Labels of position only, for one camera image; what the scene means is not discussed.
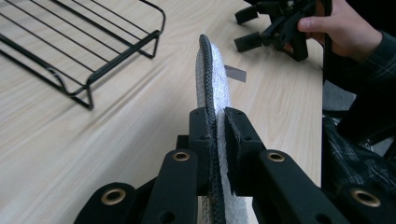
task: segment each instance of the black wire rack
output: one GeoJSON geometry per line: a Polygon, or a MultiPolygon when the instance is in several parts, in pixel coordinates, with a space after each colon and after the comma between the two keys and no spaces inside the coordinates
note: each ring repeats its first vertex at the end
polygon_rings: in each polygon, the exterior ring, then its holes
{"type": "Polygon", "coordinates": [[[127,14],[145,10],[145,19],[121,16],[115,3],[0,1],[0,54],[92,110],[92,84],[136,52],[154,58],[165,25],[163,10],[150,2],[134,3],[127,14]]]}

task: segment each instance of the table surface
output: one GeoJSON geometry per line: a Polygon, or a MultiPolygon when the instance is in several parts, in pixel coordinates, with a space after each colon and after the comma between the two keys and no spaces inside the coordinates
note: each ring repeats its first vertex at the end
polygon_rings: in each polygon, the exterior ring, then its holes
{"type": "MultiPolygon", "coordinates": [[[[225,64],[247,71],[246,83],[228,79],[232,107],[267,148],[290,154],[319,185],[322,47],[308,40],[299,63],[272,47],[239,53],[234,39],[270,24],[260,15],[237,25],[244,1],[152,3],[166,14],[156,57],[136,54],[114,69],[94,87],[93,111],[0,56],[0,223],[71,223],[103,185],[138,188],[155,177],[177,136],[189,132],[200,34],[225,64]]],[[[113,7],[145,21],[133,4],[113,7]]]]}

